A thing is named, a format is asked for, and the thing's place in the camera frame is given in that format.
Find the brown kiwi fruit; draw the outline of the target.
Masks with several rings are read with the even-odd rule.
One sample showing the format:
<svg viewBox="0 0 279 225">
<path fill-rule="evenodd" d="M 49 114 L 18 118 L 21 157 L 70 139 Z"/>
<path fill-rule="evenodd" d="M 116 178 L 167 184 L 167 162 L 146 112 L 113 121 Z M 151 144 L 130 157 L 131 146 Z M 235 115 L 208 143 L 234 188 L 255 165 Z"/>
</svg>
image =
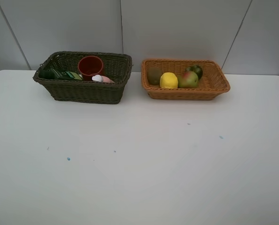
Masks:
<svg viewBox="0 0 279 225">
<path fill-rule="evenodd" d="M 162 71 L 158 67 L 150 67 L 147 69 L 147 80 L 151 85 L 159 85 Z"/>
</svg>

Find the yellow lemon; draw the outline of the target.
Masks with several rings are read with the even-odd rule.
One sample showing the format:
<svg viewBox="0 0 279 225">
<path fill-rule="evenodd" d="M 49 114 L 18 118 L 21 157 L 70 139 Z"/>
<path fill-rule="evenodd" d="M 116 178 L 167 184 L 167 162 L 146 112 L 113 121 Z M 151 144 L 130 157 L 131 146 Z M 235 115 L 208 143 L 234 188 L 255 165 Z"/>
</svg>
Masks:
<svg viewBox="0 0 279 225">
<path fill-rule="evenodd" d="M 164 89 L 178 88 L 178 78 L 174 73 L 166 72 L 160 78 L 160 87 Z"/>
</svg>

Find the pink bottle white cap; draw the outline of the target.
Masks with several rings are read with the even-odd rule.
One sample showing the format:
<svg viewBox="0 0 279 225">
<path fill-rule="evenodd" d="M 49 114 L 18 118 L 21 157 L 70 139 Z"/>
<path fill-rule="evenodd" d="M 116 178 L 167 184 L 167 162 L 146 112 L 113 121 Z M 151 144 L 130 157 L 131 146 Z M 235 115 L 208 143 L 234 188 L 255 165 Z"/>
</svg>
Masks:
<svg viewBox="0 0 279 225">
<path fill-rule="evenodd" d="M 99 74 L 94 75 L 92 77 L 92 81 L 99 82 L 99 83 L 114 83 L 114 81 L 111 80 L 110 78 Z"/>
</svg>

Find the green red pear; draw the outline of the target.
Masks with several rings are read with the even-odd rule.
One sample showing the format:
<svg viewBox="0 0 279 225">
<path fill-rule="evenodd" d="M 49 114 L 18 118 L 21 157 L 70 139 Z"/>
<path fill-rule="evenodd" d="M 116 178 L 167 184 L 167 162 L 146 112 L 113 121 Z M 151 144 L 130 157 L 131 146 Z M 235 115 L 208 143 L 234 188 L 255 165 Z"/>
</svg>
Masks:
<svg viewBox="0 0 279 225">
<path fill-rule="evenodd" d="M 183 75 L 178 76 L 178 87 L 191 89 L 198 87 L 199 78 L 193 71 L 187 71 Z"/>
</svg>

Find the red plastic cup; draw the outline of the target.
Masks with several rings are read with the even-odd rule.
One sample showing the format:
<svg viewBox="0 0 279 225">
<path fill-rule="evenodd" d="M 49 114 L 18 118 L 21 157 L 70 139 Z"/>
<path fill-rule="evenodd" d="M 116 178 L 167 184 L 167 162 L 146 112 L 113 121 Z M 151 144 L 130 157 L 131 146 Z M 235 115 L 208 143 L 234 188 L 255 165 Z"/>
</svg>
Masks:
<svg viewBox="0 0 279 225">
<path fill-rule="evenodd" d="M 97 56 L 86 56 L 79 61 L 78 70 L 84 81 L 92 81 L 93 76 L 104 75 L 104 64 Z"/>
</svg>

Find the dark mangosteen fruit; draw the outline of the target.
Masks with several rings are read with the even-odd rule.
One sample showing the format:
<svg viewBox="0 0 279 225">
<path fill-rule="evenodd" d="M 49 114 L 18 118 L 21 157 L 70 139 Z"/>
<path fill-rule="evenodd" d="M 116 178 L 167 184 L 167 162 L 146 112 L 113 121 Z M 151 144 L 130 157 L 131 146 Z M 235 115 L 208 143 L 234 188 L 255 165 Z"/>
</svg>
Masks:
<svg viewBox="0 0 279 225">
<path fill-rule="evenodd" d="M 203 76 L 203 70 L 199 65 L 192 65 L 192 66 L 188 66 L 185 69 L 186 72 L 195 72 L 198 76 L 198 79 L 200 80 Z"/>
</svg>

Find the dark green pump bottle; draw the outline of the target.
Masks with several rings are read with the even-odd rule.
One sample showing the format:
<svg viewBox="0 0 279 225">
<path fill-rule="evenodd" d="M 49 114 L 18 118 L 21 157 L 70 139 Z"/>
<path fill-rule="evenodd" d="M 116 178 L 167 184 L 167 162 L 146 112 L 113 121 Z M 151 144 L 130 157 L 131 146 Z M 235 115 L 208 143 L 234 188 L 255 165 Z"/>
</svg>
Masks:
<svg viewBox="0 0 279 225">
<path fill-rule="evenodd" d="M 69 80 L 69 81 L 83 80 L 83 78 L 75 72 L 57 70 L 53 68 L 49 70 L 40 70 L 38 76 L 40 78 L 48 79 L 48 80 Z"/>
</svg>

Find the dark brown wicker basket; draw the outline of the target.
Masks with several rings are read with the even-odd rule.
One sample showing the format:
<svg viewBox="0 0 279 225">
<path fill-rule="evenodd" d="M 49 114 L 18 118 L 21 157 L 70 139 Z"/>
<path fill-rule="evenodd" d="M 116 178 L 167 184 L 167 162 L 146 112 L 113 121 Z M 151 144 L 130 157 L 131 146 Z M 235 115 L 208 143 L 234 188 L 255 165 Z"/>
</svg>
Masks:
<svg viewBox="0 0 279 225">
<path fill-rule="evenodd" d="M 103 62 L 107 77 L 114 83 L 94 81 L 46 79 L 43 72 L 50 69 L 75 72 L 78 75 L 79 61 L 86 56 L 97 56 Z M 117 104 L 120 102 L 132 69 L 132 58 L 127 54 L 108 52 L 55 52 L 37 69 L 33 80 L 43 85 L 57 101 L 95 104 Z"/>
</svg>

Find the orange wicker basket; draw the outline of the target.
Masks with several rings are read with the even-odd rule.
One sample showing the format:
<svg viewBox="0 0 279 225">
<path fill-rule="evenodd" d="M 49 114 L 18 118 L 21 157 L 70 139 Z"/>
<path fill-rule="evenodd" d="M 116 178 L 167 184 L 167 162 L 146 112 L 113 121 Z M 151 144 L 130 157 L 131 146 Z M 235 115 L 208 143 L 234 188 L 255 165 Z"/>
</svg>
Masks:
<svg viewBox="0 0 279 225">
<path fill-rule="evenodd" d="M 163 89 L 148 82 L 147 72 L 151 67 L 180 76 L 186 67 L 192 65 L 199 65 L 203 71 L 197 88 Z M 230 84 L 221 68 L 212 60 L 145 59 L 141 65 L 141 82 L 151 98 L 160 100 L 213 100 L 230 90 Z"/>
</svg>

